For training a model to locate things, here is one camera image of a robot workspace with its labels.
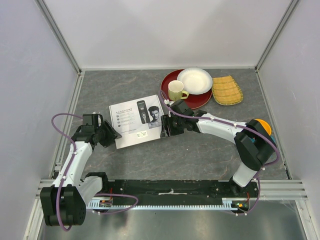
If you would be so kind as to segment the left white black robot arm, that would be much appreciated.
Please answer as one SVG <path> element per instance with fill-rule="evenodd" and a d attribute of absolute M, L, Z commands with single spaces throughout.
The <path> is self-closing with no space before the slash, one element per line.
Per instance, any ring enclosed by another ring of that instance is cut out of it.
<path fill-rule="evenodd" d="M 110 191 L 105 172 L 92 172 L 81 178 L 95 146 L 104 148 L 114 144 L 121 135 L 99 113 L 84 114 L 82 124 L 70 140 L 70 150 L 64 165 L 51 186 L 40 191 L 40 201 L 47 226 L 61 227 L 68 232 L 83 224 L 86 207 L 97 194 Z"/>

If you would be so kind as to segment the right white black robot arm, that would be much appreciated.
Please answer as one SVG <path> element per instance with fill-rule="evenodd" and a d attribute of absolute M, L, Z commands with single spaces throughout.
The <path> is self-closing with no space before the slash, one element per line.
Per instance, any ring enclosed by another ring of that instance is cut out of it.
<path fill-rule="evenodd" d="M 165 105 L 161 116 L 162 138 L 181 135 L 185 130 L 227 140 L 237 149 L 241 164 L 233 174 L 229 191 L 235 197 L 247 191 L 247 185 L 262 170 L 273 154 L 280 155 L 271 134 L 256 119 L 237 122 L 216 117 L 206 111 L 193 111 L 184 100 Z"/>

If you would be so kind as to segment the white clipper kit box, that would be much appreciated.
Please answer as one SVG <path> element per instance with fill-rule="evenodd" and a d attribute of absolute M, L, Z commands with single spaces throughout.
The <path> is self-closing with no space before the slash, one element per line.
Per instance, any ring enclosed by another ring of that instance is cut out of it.
<path fill-rule="evenodd" d="M 109 112 L 113 128 L 121 135 L 115 140 L 117 149 L 161 138 L 164 112 L 156 94 L 110 105 Z"/>

